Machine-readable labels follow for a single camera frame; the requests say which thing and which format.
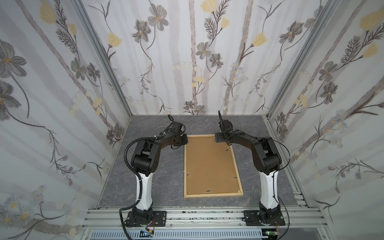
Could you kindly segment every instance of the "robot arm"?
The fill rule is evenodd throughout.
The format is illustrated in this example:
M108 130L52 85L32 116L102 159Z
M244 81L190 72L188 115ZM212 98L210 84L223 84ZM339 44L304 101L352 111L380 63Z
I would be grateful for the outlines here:
M277 175L281 157L272 138L255 138L239 129L233 129L229 120L223 120L218 112L220 132L215 134L216 142L240 144L252 151L253 164L260 172L262 196L260 199L259 220L269 225L280 220L280 204L277 202Z
M162 135L156 139L138 141L131 160L133 169L141 176L141 180L136 176L136 201L139 199L140 181L142 181L141 200L132 208L132 214L135 223L142 225L147 225L152 220L152 176L159 165L161 149L169 145L180 147L188 143L187 135L184 134L185 126L174 122L172 116L168 117L171 124L161 133Z

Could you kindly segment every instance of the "floral wallpaper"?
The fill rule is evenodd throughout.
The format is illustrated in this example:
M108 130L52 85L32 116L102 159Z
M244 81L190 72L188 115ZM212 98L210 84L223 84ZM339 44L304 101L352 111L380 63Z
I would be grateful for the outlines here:
M343 0L269 116L339 240L382 238L383 64L382 1Z
M134 114L266 114L326 1L83 0Z
M68 1L0 2L0 232L80 239L128 123Z

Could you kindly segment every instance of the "black cable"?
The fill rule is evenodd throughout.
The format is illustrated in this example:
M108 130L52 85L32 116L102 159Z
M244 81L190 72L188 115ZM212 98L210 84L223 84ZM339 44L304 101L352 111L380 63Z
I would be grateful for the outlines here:
M278 240L280 240L280 239L281 239L281 238L288 232L289 224L290 224L290 219L289 219L289 213L288 213L287 208L285 207L285 204L283 203L283 201L281 200L281 198L280 198L279 196L277 196L277 198L279 198L279 200L281 201L281 203L284 205L285 211L287 212L287 215L288 215L288 227L287 227L287 231L285 231L284 234L281 235L280 238L278 238Z

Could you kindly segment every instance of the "wooden board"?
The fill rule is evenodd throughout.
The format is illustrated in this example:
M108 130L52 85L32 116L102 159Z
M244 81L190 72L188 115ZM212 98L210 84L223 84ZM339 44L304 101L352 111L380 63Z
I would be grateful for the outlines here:
M243 196L232 146L215 135L188 135L184 149L184 197Z

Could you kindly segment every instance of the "gray tabletop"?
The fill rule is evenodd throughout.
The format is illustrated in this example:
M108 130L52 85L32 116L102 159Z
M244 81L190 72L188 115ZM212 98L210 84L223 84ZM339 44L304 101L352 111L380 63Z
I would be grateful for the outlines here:
M214 134L220 131L218 116L174 116L174 119L185 124L185 133L188 135ZM229 115L223 116L223 119L228 119L235 129L241 129L250 135L269 136L261 116ZM124 163L124 150L136 138L158 135L169 123L165 115L132 117L98 207L125 207L135 202L136 178ZM129 161L135 147L136 144L128 151ZM258 206L261 197L260 175L253 165L252 153L248 148L237 144L233 144L233 151L244 196L184 198L184 147L176 150L166 147L161 151L159 166L153 175L153 205L162 207ZM297 205L285 171L279 172L277 186L278 195L285 205Z

